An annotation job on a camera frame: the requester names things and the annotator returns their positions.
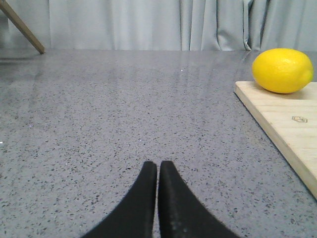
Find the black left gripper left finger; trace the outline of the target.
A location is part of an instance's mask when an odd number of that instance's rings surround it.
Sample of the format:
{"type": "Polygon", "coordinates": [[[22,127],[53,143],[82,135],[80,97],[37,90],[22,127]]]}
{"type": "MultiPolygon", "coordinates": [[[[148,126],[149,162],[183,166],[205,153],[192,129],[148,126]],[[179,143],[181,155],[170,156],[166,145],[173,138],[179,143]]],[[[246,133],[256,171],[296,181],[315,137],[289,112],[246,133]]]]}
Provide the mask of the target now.
{"type": "Polygon", "coordinates": [[[157,166],[146,161],[130,190],[85,238],[151,238],[156,204],[157,166]]]}

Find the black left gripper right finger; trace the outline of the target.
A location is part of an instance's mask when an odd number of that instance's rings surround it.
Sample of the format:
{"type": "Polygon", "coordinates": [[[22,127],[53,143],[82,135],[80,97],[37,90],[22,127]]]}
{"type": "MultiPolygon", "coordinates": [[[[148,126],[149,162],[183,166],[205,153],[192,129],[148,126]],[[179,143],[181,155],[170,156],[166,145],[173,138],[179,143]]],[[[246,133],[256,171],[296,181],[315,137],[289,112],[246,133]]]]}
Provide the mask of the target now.
{"type": "Polygon", "coordinates": [[[186,185],[172,161],[160,165],[158,218],[162,238],[236,238],[186,185]]]}

